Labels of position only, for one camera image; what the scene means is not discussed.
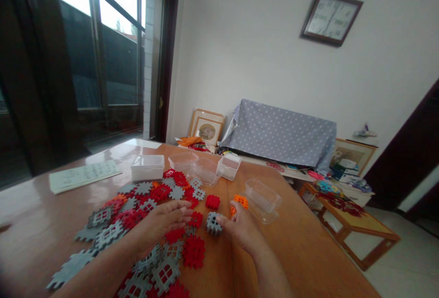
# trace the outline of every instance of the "clock face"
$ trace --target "clock face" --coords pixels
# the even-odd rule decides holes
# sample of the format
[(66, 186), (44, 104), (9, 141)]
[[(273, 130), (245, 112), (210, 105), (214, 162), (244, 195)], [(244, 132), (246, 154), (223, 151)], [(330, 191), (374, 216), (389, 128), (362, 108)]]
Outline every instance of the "clock face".
[(320, 0), (308, 32), (343, 40), (358, 6), (340, 0)]

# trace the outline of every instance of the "handwritten note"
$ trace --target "handwritten note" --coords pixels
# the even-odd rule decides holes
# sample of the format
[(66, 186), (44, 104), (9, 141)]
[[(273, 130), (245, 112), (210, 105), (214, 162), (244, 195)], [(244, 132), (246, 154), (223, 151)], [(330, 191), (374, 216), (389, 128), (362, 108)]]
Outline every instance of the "handwritten note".
[(114, 160), (59, 171), (49, 175), (50, 190), (59, 194), (120, 173)]

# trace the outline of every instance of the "orange cloth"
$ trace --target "orange cloth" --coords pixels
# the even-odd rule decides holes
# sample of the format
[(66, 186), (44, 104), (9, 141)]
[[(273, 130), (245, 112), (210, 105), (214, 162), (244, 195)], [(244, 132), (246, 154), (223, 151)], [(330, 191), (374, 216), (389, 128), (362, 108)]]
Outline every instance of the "orange cloth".
[(181, 146), (186, 146), (186, 147), (203, 141), (200, 137), (182, 137), (181, 140), (182, 141), (180, 140), (177, 141), (177, 143)]

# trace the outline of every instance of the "small wooden table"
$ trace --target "small wooden table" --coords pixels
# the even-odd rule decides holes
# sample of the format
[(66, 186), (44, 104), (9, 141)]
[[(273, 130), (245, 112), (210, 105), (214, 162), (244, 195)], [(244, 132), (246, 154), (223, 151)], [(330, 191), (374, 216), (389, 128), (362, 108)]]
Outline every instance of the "small wooden table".
[[(302, 189), (299, 192), (300, 197), (303, 196), (305, 190), (308, 190), (311, 194), (318, 193), (311, 184), (306, 183), (302, 186)], [(368, 213), (363, 214), (361, 217), (356, 217), (332, 206), (329, 201), (323, 197), (317, 197), (317, 200), (323, 204), (323, 208), (320, 210), (317, 217), (363, 271), (366, 271), (371, 267), (401, 239), (395, 232), (388, 229)], [(339, 222), (342, 223), (343, 227), (338, 232), (336, 232), (323, 218), (326, 211), (329, 211)], [(344, 242), (351, 232), (378, 236), (382, 237), (383, 240), (363, 260), (360, 260)]]

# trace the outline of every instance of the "white wall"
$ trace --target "white wall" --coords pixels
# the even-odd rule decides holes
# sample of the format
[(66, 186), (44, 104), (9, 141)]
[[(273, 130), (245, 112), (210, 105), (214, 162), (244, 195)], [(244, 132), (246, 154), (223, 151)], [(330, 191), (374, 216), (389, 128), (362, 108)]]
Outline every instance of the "white wall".
[(368, 170), (438, 78), (439, 0), (361, 0), (340, 48), (299, 38), (312, 1), (179, 0), (167, 141), (194, 108), (230, 120), (246, 98), (335, 121), (340, 138), (367, 121)]
[(439, 165), (406, 197), (398, 209), (407, 212), (439, 181)]

